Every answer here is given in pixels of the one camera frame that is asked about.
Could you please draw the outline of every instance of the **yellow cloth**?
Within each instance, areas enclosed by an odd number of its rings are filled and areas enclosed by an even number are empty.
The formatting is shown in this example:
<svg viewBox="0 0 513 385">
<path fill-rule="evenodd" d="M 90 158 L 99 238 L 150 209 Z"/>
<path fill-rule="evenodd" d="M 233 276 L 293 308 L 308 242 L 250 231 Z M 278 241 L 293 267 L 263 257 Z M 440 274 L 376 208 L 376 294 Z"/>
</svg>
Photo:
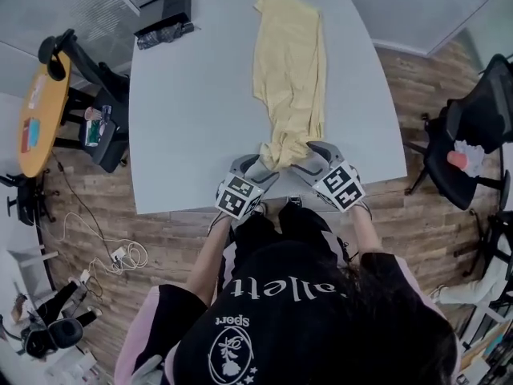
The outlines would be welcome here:
<svg viewBox="0 0 513 385">
<path fill-rule="evenodd" d="M 305 158 L 306 141 L 324 131 L 326 53 L 319 10 L 301 0 L 257 0 L 261 12 L 253 59 L 253 95 L 269 110 L 267 168 L 278 171 Z"/>
</svg>

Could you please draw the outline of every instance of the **round wooden table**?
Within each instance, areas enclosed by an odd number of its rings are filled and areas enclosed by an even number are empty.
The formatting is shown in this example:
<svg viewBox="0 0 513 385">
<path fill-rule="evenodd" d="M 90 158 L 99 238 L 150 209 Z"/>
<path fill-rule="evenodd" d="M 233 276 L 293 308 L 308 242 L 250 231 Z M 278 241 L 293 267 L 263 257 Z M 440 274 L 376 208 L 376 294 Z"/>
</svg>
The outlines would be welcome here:
<svg viewBox="0 0 513 385">
<path fill-rule="evenodd" d="M 45 64 L 40 64 L 20 111 L 18 126 L 18 161 L 23 174 L 37 176 L 45 167 L 60 127 L 70 85 L 71 61 L 59 53 L 66 77 L 55 81 Z M 29 141 L 29 126 L 39 125 L 38 136 Z"/>
</svg>

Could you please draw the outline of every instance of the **shirt logo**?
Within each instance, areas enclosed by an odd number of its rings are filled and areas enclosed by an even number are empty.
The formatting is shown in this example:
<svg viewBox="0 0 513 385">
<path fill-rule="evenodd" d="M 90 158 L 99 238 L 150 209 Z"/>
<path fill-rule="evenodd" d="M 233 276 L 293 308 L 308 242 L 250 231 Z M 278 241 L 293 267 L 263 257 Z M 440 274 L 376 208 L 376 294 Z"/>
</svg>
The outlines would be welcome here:
<svg viewBox="0 0 513 385">
<path fill-rule="evenodd" d="M 249 318 L 244 318 L 242 315 L 238 317 L 216 317 L 216 325 L 237 325 L 249 326 Z"/>
<path fill-rule="evenodd" d="M 218 385 L 248 385 L 258 371 L 255 367 L 250 369 L 253 359 L 251 338 L 246 330 L 226 326 L 208 353 L 208 370 Z"/>
</svg>

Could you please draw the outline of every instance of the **pink object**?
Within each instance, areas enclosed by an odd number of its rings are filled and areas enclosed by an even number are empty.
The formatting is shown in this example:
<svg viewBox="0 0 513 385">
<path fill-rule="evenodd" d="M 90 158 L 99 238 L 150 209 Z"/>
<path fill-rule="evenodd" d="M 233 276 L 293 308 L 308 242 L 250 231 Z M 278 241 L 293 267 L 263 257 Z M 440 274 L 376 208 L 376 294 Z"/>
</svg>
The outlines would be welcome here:
<svg viewBox="0 0 513 385">
<path fill-rule="evenodd" d="M 159 298 L 159 287 L 152 287 L 128 329 L 127 337 L 115 364 L 114 383 L 116 385 L 131 383 L 137 357 L 144 351 L 150 339 L 151 326 L 155 319 Z"/>
<path fill-rule="evenodd" d="M 88 107 L 87 110 L 83 113 L 83 118 L 87 121 L 101 120 L 102 112 L 96 110 L 93 107 Z"/>
<path fill-rule="evenodd" d="M 449 151 L 447 153 L 447 162 L 464 171 L 468 167 L 468 157 L 462 152 Z"/>
</svg>

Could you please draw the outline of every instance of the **hand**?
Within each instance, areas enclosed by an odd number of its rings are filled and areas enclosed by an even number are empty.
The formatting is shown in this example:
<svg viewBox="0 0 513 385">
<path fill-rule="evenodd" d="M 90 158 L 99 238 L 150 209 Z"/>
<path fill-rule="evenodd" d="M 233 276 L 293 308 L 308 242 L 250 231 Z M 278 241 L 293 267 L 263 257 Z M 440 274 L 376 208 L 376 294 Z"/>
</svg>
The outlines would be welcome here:
<svg viewBox="0 0 513 385">
<path fill-rule="evenodd" d="M 14 300 L 14 306 L 13 306 L 13 310 L 10 312 L 10 316 L 13 318 L 13 320 L 15 322 L 18 322 L 21 317 L 22 317 L 22 314 L 23 314 L 23 304 L 25 303 L 26 301 L 26 296 L 25 295 L 19 295 L 16 297 L 16 299 Z"/>
</svg>

